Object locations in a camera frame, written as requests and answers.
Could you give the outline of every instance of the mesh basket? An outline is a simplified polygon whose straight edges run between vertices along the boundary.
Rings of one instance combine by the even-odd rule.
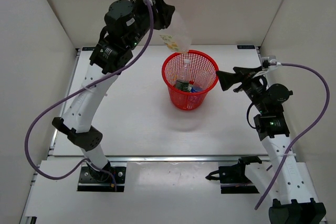
[[[211,74],[211,80],[205,90],[197,93],[188,93],[174,87],[177,73],[183,67],[184,59],[191,61],[191,84],[194,83],[200,69],[204,69]],[[173,104],[181,110],[194,110],[202,104],[208,92],[216,85],[218,81],[216,71],[218,71],[218,66],[209,55],[196,50],[189,50],[185,54],[174,53],[170,55],[163,63],[162,77],[168,86]]]

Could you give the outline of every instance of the black mounting plate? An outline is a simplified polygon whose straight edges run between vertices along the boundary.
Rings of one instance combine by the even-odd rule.
[[[221,194],[258,194],[257,188],[253,184],[245,186],[235,186],[236,184],[250,183],[249,179],[240,174],[240,167],[234,166],[220,166],[219,181],[221,184]]]
[[[125,189],[125,178],[126,178],[126,167],[125,166],[111,166],[113,168],[114,177],[117,182],[117,192],[122,193]],[[114,186],[112,187],[110,183],[98,182],[91,177],[89,173],[88,166],[82,166],[78,178],[77,191],[110,191],[115,192]]]

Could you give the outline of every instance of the label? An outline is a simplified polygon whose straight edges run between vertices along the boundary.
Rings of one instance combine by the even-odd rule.
[[[134,22],[135,22],[135,19],[134,19],[134,18],[131,18],[129,21],[126,22],[126,25],[127,25],[127,26],[130,26],[130,25],[132,25]]]
[[[199,87],[199,86],[193,86],[193,88],[191,89],[191,92],[192,93],[197,93],[197,92],[201,92],[201,91],[203,91],[203,89],[201,89],[201,87]]]
[[[82,51],[93,51],[94,47],[83,47]]]
[[[237,48],[238,49],[256,49],[256,47],[253,45],[238,45]]]
[[[175,87],[181,91],[188,92],[189,82],[176,81]]]
[[[189,85],[188,85],[188,92],[191,92],[192,88],[193,88],[193,85],[189,83]]]
[[[178,47],[176,41],[174,40],[174,37],[171,35],[160,35],[163,42],[166,44],[166,46],[173,52],[179,52],[180,48]]]

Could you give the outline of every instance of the plastic bottle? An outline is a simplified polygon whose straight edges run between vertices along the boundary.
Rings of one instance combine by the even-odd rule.
[[[188,92],[191,77],[190,60],[184,59],[183,66],[177,73],[175,87],[181,91]]]
[[[167,29],[160,30],[160,37],[173,52],[182,54],[189,51],[191,37],[180,14],[175,11]]]
[[[211,74],[204,69],[200,69],[196,75],[195,82],[193,84],[193,87],[191,88],[191,92],[194,93],[205,90],[208,87],[210,80]]]

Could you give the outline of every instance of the white tabletop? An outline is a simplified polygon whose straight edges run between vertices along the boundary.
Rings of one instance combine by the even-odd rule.
[[[42,161],[40,168],[51,176],[60,176],[79,160],[54,158]],[[298,167],[317,200],[305,163],[298,163]],[[38,175],[25,216],[37,217],[36,224],[269,223],[271,199],[267,197],[255,211],[260,194],[221,194],[218,181],[205,179],[217,169],[216,162],[128,162],[123,193],[77,191],[80,169],[62,180]]]
[[[192,46],[210,55],[220,70],[260,66],[257,51],[236,46]],[[137,47],[133,54],[141,50]],[[92,51],[82,51],[70,93],[84,79]],[[267,154],[255,130],[246,122],[250,100],[243,92],[223,92],[219,83],[194,111],[171,102],[161,76],[165,46],[150,46],[140,60],[122,73],[98,108],[92,125],[103,133],[104,153],[110,155],[243,155]],[[257,113],[251,110],[251,120]],[[82,155],[59,133],[54,155]]]

